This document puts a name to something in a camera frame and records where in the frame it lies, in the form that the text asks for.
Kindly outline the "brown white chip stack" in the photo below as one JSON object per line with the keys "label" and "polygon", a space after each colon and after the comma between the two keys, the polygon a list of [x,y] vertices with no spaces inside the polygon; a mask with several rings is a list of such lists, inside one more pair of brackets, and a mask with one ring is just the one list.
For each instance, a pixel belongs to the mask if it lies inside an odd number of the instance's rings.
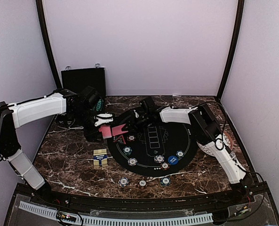
{"label": "brown white chip stack", "polygon": [[140,180],[138,182],[138,187],[139,188],[145,188],[147,186],[147,182],[145,180]]}

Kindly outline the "red card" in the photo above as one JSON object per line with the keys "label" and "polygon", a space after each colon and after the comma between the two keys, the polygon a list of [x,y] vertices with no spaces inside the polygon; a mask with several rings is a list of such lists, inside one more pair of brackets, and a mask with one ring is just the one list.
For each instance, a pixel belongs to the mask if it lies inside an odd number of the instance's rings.
{"label": "red card", "polygon": [[124,133],[128,133],[128,130],[123,130],[125,124],[121,124],[115,127],[112,127],[112,136],[117,136],[117,135],[121,135]]}

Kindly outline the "green chips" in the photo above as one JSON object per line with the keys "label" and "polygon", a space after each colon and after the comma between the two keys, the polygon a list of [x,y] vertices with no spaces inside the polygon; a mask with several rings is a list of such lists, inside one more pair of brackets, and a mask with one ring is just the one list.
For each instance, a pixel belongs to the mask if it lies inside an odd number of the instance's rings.
{"label": "green chips", "polygon": [[122,151],[126,156],[129,156],[132,153],[132,148],[129,146],[125,146]]}
{"label": "green chips", "polygon": [[181,151],[181,150],[179,150],[179,151],[176,152],[176,156],[177,156],[178,158],[182,158],[182,157],[184,157],[184,152]]}

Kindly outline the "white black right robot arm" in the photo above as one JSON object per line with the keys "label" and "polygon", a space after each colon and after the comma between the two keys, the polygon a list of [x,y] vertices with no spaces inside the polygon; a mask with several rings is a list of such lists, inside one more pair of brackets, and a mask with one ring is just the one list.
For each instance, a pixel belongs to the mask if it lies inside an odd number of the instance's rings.
{"label": "white black right robot arm", "polygon": [[123,126],[123,131],[140,131],[151,123],[183,123],[191,125],[191,133],[197,143],[208,148],[218,160],[225,171],[232,190],[229,193],[229,201],[239,204],[247,196],[247,188],[252,180],[243,166],[238,161],[236,154],[225,144],[223,129],[220,128],[214,114],[206,103],[193,107],[155,107],[144,108],[145,113],[139,115],[131,112],[131,119]]}

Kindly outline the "green blue chip stack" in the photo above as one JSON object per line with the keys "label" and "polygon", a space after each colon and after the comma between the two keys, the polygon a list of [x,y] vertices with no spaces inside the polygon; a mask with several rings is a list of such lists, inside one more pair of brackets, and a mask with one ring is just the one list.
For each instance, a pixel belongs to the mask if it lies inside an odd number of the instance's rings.
{"label": "green blue chip stack", "polygon": [[160,179],[161,186],[169,186],[171,184],[171,179],[168,177],[164,177]]}

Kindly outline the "blue white chip stack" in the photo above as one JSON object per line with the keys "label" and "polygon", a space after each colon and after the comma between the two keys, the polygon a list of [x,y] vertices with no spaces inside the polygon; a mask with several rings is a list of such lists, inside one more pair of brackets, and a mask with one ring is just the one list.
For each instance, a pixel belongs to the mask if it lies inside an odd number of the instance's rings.
{"label": "blue white chip stack", "polygon": [[126,187],[129,185],[129,179],[126,177],[123,177],[119,180],[119,186]]}

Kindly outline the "red backed card deck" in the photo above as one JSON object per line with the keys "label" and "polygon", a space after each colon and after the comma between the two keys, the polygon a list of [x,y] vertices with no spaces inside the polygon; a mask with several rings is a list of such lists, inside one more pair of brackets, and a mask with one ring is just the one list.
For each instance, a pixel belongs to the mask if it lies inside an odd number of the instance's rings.
{"label": "red backed card deck", "polygon": [[99,131],[102,133],[103,139],[111,138],[112,137],[112,129],[110,126],[103,125],[99,128]]}

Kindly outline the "brown chips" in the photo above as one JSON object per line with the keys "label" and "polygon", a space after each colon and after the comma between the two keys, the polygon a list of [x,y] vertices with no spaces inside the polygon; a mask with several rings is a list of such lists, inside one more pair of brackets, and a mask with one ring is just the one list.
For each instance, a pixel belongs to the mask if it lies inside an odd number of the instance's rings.
{"label": "brown chips", "polygon": [[162,162],[161,165],[160,165],[160,168],[162,170],[168,170],[169,167],[170,167],[170,165],[168,163],[166,163],[166,162]]}
{"label": "brown chips", "polygon": [[136,140],[136,137],[134,135],[128,135],[127,140],[133,142]]}

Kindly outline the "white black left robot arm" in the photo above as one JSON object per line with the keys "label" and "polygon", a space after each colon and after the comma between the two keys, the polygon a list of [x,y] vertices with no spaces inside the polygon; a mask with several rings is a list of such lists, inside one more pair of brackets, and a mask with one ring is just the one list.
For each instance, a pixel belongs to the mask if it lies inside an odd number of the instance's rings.
{"label": "white black left robot arm", "polygon": [[16,129],[42,118],[66,114],[80,122],[87,132],[87,140],[97,141],[102,137],[99,126],[113,121],[112,114],[93,110],[101,98],[94,88],[86,87],[78,94],[68,89],[56,89],[49,95],[19,103],[0,102],[0,156],[37,190],[36,196],[43,204],[52,205],[55,194],[46,188],[47,181],[22,151]]}

